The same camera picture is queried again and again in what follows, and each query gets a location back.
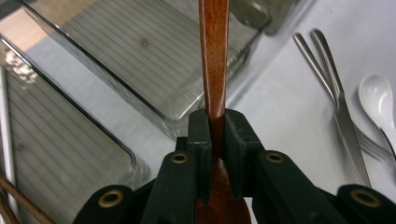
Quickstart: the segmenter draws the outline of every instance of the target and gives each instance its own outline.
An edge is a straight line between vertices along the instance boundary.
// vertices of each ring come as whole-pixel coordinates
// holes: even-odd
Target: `brass screw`
[[[350,191],[350,196],[356,202],[368,207],[379,207],[379,205],[381,205],[381,202],[375,197],[375,195],[365,189],[353,189]]]
[[[183,153],[177,153],[171,159],[172,162],[177,163],[177,164],[184,163],[188,160],[189,160],[189,157],[187,157],[187,155],[185,155]]]
[[[281,163],[283,161],[283,157],[277,153],[268,153],[265,158],[275,163]]]
[[[114,207],[119,204],[123,199],[123,193],[119,189],[113,189],[106,192],[99,199],[99,205],[103,208]]]

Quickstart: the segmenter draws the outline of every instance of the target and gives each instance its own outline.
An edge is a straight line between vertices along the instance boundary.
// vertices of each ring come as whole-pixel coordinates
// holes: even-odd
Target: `glass dish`
[[[230,1],[227,78],[245,63],[262,31],[281,39],[279,28],[299,20],[310,2]],[[204,106],[197,0],[22,4],[52,38],[126,102],[169,136],[186,134],[188,114]],[[269,48],[268,54],[274,56],[281,45]]]
[[[17,187],[57,223],[71,223],[98,189],[148,177],[131,150],[0,36]],[[23,209],[21,223],[35,223]]]

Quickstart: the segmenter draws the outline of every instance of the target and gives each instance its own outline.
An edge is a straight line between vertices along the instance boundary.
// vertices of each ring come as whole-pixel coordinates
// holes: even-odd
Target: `metal fork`
[[[393,154],[381,147],[379,144],[375,143],[370,137],[363,133],[357,126],[355,126],[356,135],[358,137],[359,145],[361,150],[365,151],[367,154],[371,155],[373,158],[379,161],[385,161],[389,158],[393,158]]]
[[[309,48],[307,47],[306,43],[304,42],[304,39],[300,34],[295,34],[293,36],[293,39],[303,54],[310,53],[310,52],[306,52],[306,50]],[[334,89],[332,88],[332,85],[329,83],[329,80],[320,70],[318,63],[316,61],[312,61],[312,60],[310,61],[309,58],[306,59],[308,60],[308,63],[311,66],[311,68],[314,70],[315,75],[317,76],[319,81],[322,83],[323,87],[326,89],[327,93],[329,93],[330,97],[336,104],[335,96],[334,96],[336,92],[334,92]],[[369,155],[373,156],[377,160],[386,160],[387,158],[392,157],[390,151],[384,149],[379,144],[375,143],[371,138],[369,138],[366,134],[364,134],[356,125],[355,125],[355,131],[358,137],[361,150],[364,150],[365,152],[367,152]]]

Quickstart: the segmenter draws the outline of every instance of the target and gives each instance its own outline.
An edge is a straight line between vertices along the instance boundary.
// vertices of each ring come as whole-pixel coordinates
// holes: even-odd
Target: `ceramic spoon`
[[[396,128],[393,121],[392,87],[389,81],[379,75],[364,78],[359,86],[359,98],[367,116],[387,138],[396,160]]]

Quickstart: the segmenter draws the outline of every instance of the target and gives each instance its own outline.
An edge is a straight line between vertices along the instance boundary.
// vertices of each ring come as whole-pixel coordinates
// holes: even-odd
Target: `wooden stick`
[[[9,204],[6,202],[3,194],[0,192],[0,214],[3,220],[7,224],[19,224],[20,222],[15,217],[15,214],[12,212]]]
[[[200,0],[205,110],[214,155],[222,156],[229,0]]]
[[[30,201],[23,193],[18,190],[11,182],[0,175],[0,187],[7,191],[21,206],[26,209],[35,219],[42,224],[55,224],[39,207]]]

